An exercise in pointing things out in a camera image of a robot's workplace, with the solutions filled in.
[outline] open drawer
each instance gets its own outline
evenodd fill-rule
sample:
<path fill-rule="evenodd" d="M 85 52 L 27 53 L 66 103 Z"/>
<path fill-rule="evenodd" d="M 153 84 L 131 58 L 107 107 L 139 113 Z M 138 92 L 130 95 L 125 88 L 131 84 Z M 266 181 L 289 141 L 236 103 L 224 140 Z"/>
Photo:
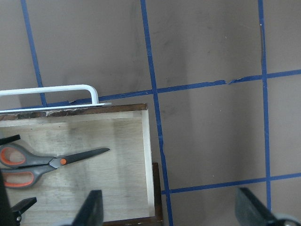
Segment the open drawer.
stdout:
<path fill-rule="evenodd" d="M 0 114 L 1 137 L 16 134 L 21 140 L 15 143 L 35 155 L 110 148 L 46 173 L 32 187 L 7 189 L 11 205 L 37 197 L 22 219 L 23 226 L 71 222 L 91 190 L 103 191 L 104 221 L 155 215 L 147 105 Z"/>

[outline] scissor handle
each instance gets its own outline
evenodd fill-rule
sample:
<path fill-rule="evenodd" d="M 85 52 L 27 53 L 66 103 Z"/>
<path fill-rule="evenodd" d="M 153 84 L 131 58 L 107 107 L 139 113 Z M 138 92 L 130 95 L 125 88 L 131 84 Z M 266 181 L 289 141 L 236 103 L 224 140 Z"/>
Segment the scissor handle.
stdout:
<path fill-rule="evenodd" d="M 1 169 L 1 172 L 5 187 L 25 188 L 34 185 L 44 173 L 53 170 L 56 170 L 56 168 L 49 165 L 43 165 L 21 169 Z"/>
<path fill-rule="evenodd" d="M 19 161 L 12 161 L 10 156 L 15 153 L 22 156 Z M 24 147 L 17 144 L 6 144 L 0 147 L 0 162 L 11 168 L 19 168 L 24 166 L 46 165 L 54 157 L 36 156 L 28 152 Z"/>

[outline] scissors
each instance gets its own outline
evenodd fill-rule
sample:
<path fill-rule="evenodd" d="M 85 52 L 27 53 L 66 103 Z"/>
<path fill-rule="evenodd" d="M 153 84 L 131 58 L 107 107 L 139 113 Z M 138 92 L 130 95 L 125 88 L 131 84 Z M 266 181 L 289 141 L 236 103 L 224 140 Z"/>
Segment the scissors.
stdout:
<path fill-rule="evenodd" d="M 30 187 L 44 173 L 76 161 L 94 157 L 108 150 L 109 148 L 100 148 L 77 154 L 51 157 L 34 155 L 17 144 L 3 145 L 0 147 L 0 162 L 11 168 L 1 169 L 4 185 L 9 188 Z"/>

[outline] scissor blade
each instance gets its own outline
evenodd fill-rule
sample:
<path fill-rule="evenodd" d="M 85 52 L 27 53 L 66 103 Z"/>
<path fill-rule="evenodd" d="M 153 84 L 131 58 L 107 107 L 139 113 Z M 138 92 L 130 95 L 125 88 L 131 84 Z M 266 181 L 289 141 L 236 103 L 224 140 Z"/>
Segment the scissor blade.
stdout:
<path fill-rule="evenodd" d="M 76 161 L 88 159 L 94 156 L 97 156 L 99 154 L 102 154 L 104 152 L 107 152 L 109 148 L 100 148 L 100 149 L 95 149 L 87 152 L 81 152 L 77 154 L 71 154 L 71 155 L 66 155 L 62 157 L 58 157 L 56 159 L 53 159 L 49 164 L 52 167 L 58 168 L 63 165 L 67 165 Z"/>

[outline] dark brown wood edge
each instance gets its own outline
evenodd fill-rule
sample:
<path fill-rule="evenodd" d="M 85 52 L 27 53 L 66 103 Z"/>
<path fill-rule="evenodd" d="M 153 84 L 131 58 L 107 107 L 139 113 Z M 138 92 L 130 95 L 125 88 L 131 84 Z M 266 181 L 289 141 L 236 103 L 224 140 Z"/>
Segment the dark brown wood edge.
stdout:
<path fill-rule="evenodd" d="M 159 166 L 157 162 L 152 164 L 152 172 L 153 172 L 153 180 L 154 180 L 155 216 L 147 217 L 147 218 L 108 221 L 108 222 L 104 222 L 103 226 L 161 226 L 163 225 L 160 175 L 159 175 Z"/>
<path fill-rule="evenodd" d="M 85 114 L 99 114 L 99 113 L 113 113 L 113 112 L 130 112 L 147 110 L 146 104 L 135 105 L 118 105 L 118 106 L 96 106 L 89 108 L 76 108 L 70 106 L 68 109 L 54 109 L 49 111 L 33 111 L 33 112 L 13 112 L 0 114 L 0 121 L 34 119 L 42 117 L 62 117 L 71 115 L 85 115 Z"/>

